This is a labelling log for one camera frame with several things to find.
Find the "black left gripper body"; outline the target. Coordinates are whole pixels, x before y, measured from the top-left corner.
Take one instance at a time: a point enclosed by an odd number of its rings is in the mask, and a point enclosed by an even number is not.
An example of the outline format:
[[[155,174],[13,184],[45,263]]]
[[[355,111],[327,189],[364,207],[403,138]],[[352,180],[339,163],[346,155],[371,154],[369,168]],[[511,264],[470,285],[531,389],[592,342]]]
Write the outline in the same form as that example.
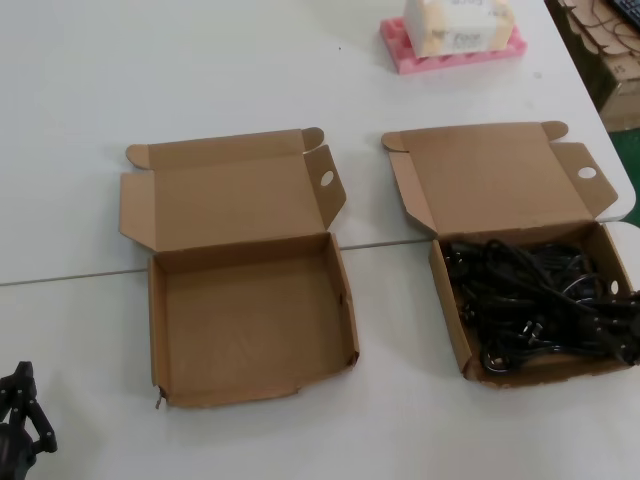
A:
[[[1,424],[1,470],[28,471],[35,464],[33,442],[19,426]]]

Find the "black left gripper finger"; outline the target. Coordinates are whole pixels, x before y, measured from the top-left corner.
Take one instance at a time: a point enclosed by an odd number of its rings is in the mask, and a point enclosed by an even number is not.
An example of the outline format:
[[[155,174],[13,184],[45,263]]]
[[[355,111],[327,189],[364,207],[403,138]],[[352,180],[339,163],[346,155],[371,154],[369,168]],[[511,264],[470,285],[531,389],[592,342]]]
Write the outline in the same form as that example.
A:
[[[33,440],[26,430],[27,421],[30,421],[36,430],[36,440]],[[38,402],[13,406],[10,410],[10,426],[17,435],[19,444],[25,446],[30,454],[55,453],[58,450],[54,429]]]
[[[33,364],[21,361],[11,375],[1,378],[1,415],[30,416],[36,395]]]

